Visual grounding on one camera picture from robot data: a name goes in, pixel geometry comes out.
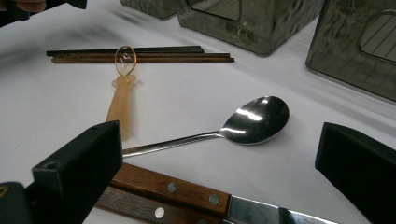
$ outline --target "chopstick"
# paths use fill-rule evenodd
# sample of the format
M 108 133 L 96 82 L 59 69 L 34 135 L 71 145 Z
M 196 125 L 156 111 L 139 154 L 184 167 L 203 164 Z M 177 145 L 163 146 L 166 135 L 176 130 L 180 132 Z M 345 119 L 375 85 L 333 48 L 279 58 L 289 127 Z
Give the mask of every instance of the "chopstick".
M 138 63 L 233 63 L 229 53 L 205 53 L 200 46 L 136 48 Z M 117 49 L 51 50 L 53 63 L 114 63 Z

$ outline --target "metal spoon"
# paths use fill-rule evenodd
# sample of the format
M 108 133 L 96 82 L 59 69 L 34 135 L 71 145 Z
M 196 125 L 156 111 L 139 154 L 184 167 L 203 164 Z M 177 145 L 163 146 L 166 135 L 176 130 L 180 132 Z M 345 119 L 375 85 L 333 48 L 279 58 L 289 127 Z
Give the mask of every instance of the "metal spoon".
M 237 109 L 218 131 L 142 147 L 127 148 L 122 151 L 122 157 L 139 156 L 216 137 L 222 137 L 241 145 L 258 144 L 279 133 L 288 120 L 288 105 L 275 96 L 264 96 Z

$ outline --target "knife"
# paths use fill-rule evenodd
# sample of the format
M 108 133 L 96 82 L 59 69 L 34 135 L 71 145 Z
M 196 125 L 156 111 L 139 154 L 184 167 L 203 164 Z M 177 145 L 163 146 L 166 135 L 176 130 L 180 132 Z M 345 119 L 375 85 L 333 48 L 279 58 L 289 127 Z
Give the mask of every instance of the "knife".
M 153 223 L 336 224 L 128 163 L 119 169 L 96 207 Z
M 73 7 L 85 9 L 87 0 L 64 0 Z M 15 0 L 4 0 L 8 14 L 16 21 L 27 21 L 30 18 L 30 12 L 24 11 L 17 6 Z

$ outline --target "white table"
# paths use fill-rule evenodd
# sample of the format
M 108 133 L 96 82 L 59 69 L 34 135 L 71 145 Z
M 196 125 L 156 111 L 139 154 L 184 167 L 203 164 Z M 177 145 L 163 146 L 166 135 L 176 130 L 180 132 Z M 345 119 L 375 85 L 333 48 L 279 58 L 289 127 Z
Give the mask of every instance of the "white table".
M 215 38 L 159 21 L 119 1 L 62 5 L 0 29 L 0 182 L 32 183 L 31 168 L 104 122 L 117 76 L 112 64 L 54 64 L 54 49 L 200 45 L 235 63 L 139 64 L 132 90 L 135 147 L 218 130 L 241 105 L 275 95 L 290 122 L 270 141 L 243 147 L 223 139 L 125 162 L 240 197 L 341 223 L 369 223 L 318 170 L 323 122 L 366 133 L 396 148 L 396 106 L 308 72 L 304 62 L 317 21 L 274 54 L 259 58 Z M 85 223 L 141 223 L 93 209 Z

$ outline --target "clear plastic container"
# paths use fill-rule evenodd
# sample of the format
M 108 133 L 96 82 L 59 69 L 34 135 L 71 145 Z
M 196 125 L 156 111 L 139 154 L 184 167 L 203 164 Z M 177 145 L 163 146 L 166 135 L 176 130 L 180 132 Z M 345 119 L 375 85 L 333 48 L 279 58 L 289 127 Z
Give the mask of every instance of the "clear plastic container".
M 396 104 L 396 0 L 326 0 L 306 65 Z
M 180 26 L 268 56 L 320 12 L 322 0 L 175 0 Z
M 160 20 L 168 20 L 176 14 L 175 0 L 120 0 L 121 4 Z

